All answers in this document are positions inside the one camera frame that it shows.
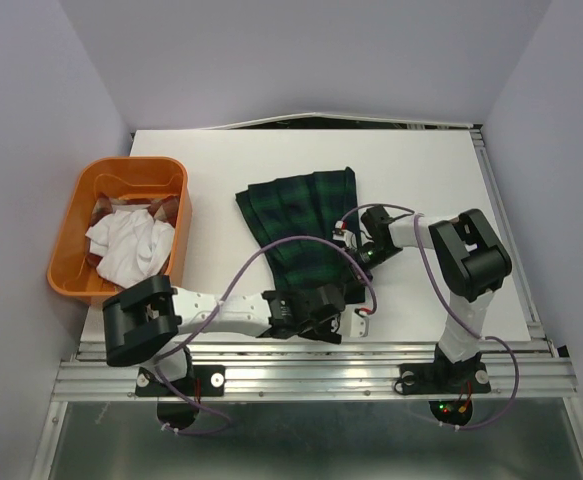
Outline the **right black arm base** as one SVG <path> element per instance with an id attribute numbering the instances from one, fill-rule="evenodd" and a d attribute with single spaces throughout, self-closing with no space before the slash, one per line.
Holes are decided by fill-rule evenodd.
<path id="1" fill-rule="evenodd" d="M 489 376 L 480 360 L 448 363 L 407 363 L 398 366 L 393 391 L 401 396 L 433 396 L 429 408 L 443 425 L 467 427 L 473 415 L 473 397 L 491 392 Z"/>

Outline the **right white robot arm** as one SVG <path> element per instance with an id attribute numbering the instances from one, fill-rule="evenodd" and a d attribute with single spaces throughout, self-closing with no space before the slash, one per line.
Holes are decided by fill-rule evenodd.
<path id="1" fill-rule="evenodd" d="M 484 213 L 470 209 L 454 217 L 428 217 L 402 207 L 393 217 L 389 204 L 357 207 L 336 223 L 344 230 L 349 217 L 360 213 L 368 241 L 347 249 L 365 273 L 406 248 L 416 248 L 433 290 L 447 313 L 437 348 L 444 356 L 431 366 L 434 384 L 453 390 L 467 378 L 463 362 L 479 353 L 487 309 L 512 272 L 506 248 Z"/>

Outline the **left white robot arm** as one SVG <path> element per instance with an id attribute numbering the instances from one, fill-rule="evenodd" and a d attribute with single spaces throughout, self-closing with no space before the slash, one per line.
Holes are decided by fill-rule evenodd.
<path id="1" fill-rule="evenodd" d="M 334 285 L 223 297 L 175 287 L 166 275 L 109 298 L 102 314 L 107 365 L 142 366 L 173 394 L 186 392 L 194 373 L 188 348 L 174 341 L 178 335 L 231 333 L 339 344 L 353 326 L 352 307 Z"/>

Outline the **green plaid skirt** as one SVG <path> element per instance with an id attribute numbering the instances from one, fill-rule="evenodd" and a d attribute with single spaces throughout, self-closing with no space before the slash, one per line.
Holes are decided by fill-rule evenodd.
<path id="1" fill-rule="evenodd" d="M 351 264 L 317 240 L 331 241 L 336 222 L 358 206 L 351 168 L 251 184 L 235 200 L 259 246 L 296 238 L 265 253 L 278 290 L 342 287 L 350 278 Z"/>

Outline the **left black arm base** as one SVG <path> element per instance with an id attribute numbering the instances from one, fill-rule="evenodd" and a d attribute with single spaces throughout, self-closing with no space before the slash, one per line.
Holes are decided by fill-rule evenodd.
<path id="1" fill-rule="evenodd" d="M 204 406 L 204 398 L 222 398 L 225 392 L 226 369 L 222 365 L 194 367 L 184 377 L 170 380 L 165 385 L 159 376 L 140 367 L 136 377 L 134 395 L 141 399 L 157 400 L 156 416 L 163 431 L 176 436 L 206 436 L 225 431 L 232 420 L 223 412 Z M 203 413 L 221 420 L 218 426 L 200 430 L 193 427 Z"/>

